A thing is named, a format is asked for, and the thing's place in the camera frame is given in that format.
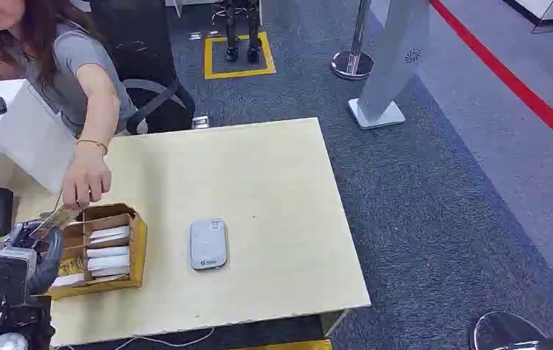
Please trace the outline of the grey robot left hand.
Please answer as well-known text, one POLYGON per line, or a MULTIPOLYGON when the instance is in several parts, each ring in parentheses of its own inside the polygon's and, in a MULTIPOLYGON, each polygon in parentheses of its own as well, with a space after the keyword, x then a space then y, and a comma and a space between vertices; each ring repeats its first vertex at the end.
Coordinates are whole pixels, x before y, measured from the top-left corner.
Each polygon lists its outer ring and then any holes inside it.
POLYGON ((37 233, 41 221, 17 223, 0 242, 0 312, 43 295, 58 277, 64 238, 60 227, 37 233))

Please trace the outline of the person's left hand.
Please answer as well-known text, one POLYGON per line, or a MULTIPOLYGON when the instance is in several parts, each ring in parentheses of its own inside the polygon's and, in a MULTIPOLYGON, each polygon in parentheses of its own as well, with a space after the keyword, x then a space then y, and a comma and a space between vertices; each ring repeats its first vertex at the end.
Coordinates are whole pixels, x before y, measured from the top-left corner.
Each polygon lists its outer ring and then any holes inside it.
POLYGON ((106 148, 102 144, 80 141, 63 178, 64 206, 84 209, 99 202, 110 191, 111 172, 105 163, 106 148))

